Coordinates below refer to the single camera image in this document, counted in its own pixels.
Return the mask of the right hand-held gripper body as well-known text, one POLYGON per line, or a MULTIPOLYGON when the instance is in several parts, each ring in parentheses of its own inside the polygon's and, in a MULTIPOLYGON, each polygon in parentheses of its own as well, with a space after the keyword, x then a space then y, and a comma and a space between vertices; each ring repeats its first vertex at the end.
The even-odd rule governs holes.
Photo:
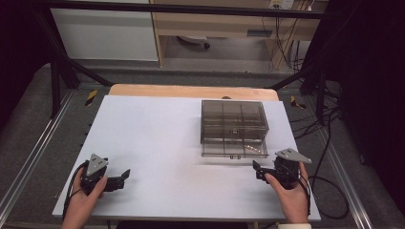
POLYGON ((275 155, 275 177, 285 189, 290 190, 299 180, 299 163, 311 164, 311 159, 291 148, 278 151, 275 155))

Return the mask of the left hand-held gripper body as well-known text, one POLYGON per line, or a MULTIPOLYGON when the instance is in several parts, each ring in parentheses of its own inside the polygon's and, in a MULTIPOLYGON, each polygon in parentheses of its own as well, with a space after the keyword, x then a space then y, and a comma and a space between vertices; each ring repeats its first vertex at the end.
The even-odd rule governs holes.
POLYGON ((83 170, 80 186, 86 195, 89 195, 95 188, 99 180, 104 176, 108 161, 102 157, 91 154, 88 165, 83 170))

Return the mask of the smoky clear pull-out drawer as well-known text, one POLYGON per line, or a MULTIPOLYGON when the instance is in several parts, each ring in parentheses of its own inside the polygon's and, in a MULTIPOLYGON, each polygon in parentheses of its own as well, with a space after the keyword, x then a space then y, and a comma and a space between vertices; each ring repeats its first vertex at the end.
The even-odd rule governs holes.
POLYGON ((266 158, 266 143, 257 140, 214 140, 202 144, 202 156, 230 159, 266 158))

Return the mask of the smoky clear drawer organizer box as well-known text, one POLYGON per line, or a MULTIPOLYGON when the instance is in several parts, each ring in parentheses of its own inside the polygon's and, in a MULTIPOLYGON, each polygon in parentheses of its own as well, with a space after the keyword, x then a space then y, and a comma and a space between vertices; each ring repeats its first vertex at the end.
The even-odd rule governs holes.
POLYGON ((266 112, 260 101, 202 101, 201 143, 262 143, 268 131, 266 112))

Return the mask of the person's left hand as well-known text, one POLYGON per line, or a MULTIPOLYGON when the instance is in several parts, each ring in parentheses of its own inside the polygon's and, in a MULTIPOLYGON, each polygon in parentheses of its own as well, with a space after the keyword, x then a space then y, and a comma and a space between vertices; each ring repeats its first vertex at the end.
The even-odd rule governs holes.
POLYGON ((96 206, 97 201, 104 196, 104 188, 107 183, 107 177, 102 177, 90 194, 85 194, 81 187, 81 176, 83 170, 80 169, 75 176, 73 184, 73 192, 70 197, 69 210, 89 210, 90 212, 96 206))

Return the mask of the person's right hand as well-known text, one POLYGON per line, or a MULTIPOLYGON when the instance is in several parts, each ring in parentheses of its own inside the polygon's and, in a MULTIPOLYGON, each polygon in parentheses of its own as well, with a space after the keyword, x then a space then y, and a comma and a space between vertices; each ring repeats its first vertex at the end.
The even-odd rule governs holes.
POLYGON ((299 163, 300 181, 293 189, 286 190, 271 174, 265 174, 266 181, 279 198, 287 223, 309 222, 308 173, 303 162, 299 163))

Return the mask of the white board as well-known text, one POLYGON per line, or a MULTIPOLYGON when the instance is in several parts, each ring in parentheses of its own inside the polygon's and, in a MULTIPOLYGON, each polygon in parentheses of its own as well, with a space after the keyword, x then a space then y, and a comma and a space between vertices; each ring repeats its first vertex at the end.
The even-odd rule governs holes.
POLYGON ((128 171, 105 194, 100 219, 269 221, 283 212, 249 158, 202 154, 198 98, 107 95, 77 157, 109 160, 107 175, 128 171))

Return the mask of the yellow black tape strip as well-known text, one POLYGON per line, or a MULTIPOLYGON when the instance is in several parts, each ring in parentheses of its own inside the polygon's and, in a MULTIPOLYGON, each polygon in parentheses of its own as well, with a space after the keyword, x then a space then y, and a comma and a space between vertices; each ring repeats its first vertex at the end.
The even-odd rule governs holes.
POLYGON ((86 107, 91 106, 91 104, 93 103, 93 101, 94 101, 94 99, 96 97, 96 94, 97 94, 97 90, 92 90, 89 93, 89 95, 88 95, 88 97, 86 99, 86 102, 85 102, 86 107))
POLYGON ((300 108, 300 109, 306 109, 306 108, 307 108, 307 106, 306 106, 305 104, 300 104, 300 103, 298 103, 298 102, 296 101, 295 96, 293 96, 293 95, 290 96, 290 105, 291 105, 292 107, 298 107, 298 108, 300 108))

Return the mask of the light wooden table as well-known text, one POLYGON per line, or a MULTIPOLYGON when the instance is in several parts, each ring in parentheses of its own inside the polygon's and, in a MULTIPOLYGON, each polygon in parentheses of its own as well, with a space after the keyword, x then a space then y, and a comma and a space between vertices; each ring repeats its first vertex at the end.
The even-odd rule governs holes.
POLYGON ((244 87, 201 87, 179 85, 116 84, 109 95, 194 97, 222 99, 230 97, 239 100, 278 101, 274 90, 244 87))

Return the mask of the black curtain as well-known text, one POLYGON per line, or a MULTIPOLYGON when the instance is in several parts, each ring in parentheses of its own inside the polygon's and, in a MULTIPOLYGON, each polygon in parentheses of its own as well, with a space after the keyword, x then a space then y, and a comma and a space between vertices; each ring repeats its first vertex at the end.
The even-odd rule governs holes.
POLYGON ((333 58, 359 151, 405 213, 405 0, 362 0, 333 58))
POLYGON ((49 62, 31 0, 0 0, 0 131, 33 75, 49 62))

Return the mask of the white cabinet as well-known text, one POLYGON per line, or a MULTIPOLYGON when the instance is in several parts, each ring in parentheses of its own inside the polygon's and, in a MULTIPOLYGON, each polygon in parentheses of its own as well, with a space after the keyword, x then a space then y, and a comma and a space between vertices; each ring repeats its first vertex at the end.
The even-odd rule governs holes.
POLYGON ((71 58, 159 59, 150 13, 52 9, 52 14, 71 58))

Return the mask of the wooden office desk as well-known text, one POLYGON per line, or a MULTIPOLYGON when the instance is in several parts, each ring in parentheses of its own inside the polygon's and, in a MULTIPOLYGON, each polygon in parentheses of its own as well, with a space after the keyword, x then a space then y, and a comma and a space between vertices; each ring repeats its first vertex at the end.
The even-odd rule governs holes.
MULTIPOLYGON (((269 7, 270 0, 150 0, 152 4, 192 5, 212 7, 280 10, 269 7)), ((291 10, 322 10, 325 6, 314 0, 294 0, 291 10)), ((226 16, 212 14, 158 13, 152 14, 158 36, 205 36, 216 38, 246 38, 256 36, 266 42, 273 68, 286 65, 288 50, 295 41, 310 41, 320 21, 274 17, 226 16)))

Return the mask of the white office chair base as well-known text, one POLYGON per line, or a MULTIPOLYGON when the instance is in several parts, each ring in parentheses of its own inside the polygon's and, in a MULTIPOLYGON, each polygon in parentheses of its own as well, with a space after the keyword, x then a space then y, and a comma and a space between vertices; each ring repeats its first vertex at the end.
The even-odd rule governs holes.
POLYGON ((210 48, 208 39, 205 36, 180 36, 180 39, 190 44, 202 45, 206 50, 210 48))

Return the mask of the white power strip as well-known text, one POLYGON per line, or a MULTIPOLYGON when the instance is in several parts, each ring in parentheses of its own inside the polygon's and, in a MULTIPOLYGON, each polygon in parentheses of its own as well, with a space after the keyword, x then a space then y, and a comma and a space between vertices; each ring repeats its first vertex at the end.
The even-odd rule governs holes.
POLYGON ((271 9, 290 10, 294 0, 270 0, 269 7, 271 9))

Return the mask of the aluminium floor rail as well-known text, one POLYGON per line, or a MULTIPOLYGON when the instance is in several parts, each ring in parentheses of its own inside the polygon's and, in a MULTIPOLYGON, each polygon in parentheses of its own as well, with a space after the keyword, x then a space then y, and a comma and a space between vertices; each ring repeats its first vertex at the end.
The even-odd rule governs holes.
POLYGON ((14 207, 16 201, 19 199, 19 196, 21 195, 25 185, 30 179, 32 171, 42 157, 50 140, 53 137, 54 132, 56 131, 62 118, 67 112, 74 95, 75 90, 68 90, 66 92, 60 103, 61 108, 47 123, 46 128, 36 141, 35 145, 30 151, 28 158, 25 160, 23 166, 19 170, 7 193, 0 200, 0 228, 5 224, 8 216, 11 213, 12 208, 14 207))
POLYGON ((338 186, 342 189, 349 203, 353 220, 358 229, 373 229, 371 219, 363 206, 360 196, 357 194, 349 172, 339 158, 337 150, 334 147, 331 136, 327 129, 320 130, 320 137, 325 144, 325 159, 328 162, 329 169, 332 170, 338 186))

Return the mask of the black metal frame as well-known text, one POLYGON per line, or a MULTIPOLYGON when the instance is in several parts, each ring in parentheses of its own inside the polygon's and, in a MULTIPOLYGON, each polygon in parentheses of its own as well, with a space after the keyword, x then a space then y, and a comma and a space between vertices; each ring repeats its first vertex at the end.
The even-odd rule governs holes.
POLYGON ((250 16, 250 17, 274 17, 274 18, 297 18, 297 19, 330 19, 337 20, 342 17, 341 13, 304 11, 304 10, 259 10, 251 8, 192 6, 192 5, 168 5, 168 4, 141 4, 119 2, 96 2, 96 1, 73 1, 73 0, 33 0, 31 10, 33 17, 46 37, 50 47, 52 66, 53 88, 53 113, 55 116, 60 109, 59 76, 67 83, 69 88, 78 88, 80 83, 74 72, 78 70, 94 81, 106 87, 112 87, 113 82, 93 73, 78 62, 74 61, 65 51, 62 41, 57 39, 57 30, 50 27, 44 12, 49 9, 68 10, 104 10, 104 11, 134 11, 134 12, 158 12, 158 13, 186 13, 186 14, 212 14, 226 16, 250 16))

